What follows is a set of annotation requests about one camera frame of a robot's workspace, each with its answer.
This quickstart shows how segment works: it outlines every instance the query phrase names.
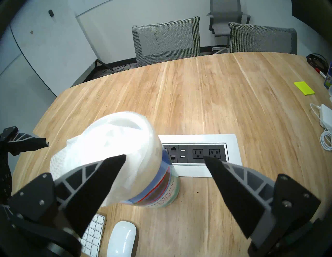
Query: power outlet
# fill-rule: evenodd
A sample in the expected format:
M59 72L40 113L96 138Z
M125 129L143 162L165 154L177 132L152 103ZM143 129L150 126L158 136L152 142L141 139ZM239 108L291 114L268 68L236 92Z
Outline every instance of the power outlet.
M203 159L203 149L193 149L194 159Z
M235 134L159 135L158 137L165 148L168 146L169 157L171 155L171 146L178 146L178 151L172 153L172 155L174 155L173 158L177 158L177 162L174 160L172 163L180 177L212 177L203 159L205 156L210 156L210 150L218 149L218 153L220 153L219 160L221 161L242 165ZM197 152L196 156L194 156L194 149L196 149L196 151L197 149L203 150L203 158L197 159Z
M220 159L220 149L210 149L209 153L211 158Z

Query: white mouse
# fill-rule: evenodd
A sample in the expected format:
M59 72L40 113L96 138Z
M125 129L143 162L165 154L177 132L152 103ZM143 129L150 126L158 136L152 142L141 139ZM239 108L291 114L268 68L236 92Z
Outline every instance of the white mouse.
M136 236L133 223L120 221L115 224L107 247L107 257L130 257Z

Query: white keyboard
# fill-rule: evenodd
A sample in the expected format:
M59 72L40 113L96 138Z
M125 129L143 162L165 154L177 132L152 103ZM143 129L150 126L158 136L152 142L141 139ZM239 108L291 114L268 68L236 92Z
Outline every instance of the white keyboard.
M105 222L105 216L95 214L82 238L78 239L82 245L82 253L98 257Z

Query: yellow sticky note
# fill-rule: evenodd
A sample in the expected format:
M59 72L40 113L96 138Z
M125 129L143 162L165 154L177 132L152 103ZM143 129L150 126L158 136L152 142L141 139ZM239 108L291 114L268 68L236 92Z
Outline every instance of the yellow sticky note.
M308 86L304 81L294 82L294 84L302 91L302 93L307 95L313 95L315 92Z

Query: gray mesh chair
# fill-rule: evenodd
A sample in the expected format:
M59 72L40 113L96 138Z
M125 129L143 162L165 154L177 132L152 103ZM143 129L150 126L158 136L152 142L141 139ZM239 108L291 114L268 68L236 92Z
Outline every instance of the gray mesh chair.
M247 25L230 22L231 53L278 52L297 54L295 29Z
M229 22L246 23L250 21L250 15L241 11L240 0L210 0L209 29L215 37L227 36L229 45L230 29Z
M200 55L199 16L190 19L133 26L137 66Z

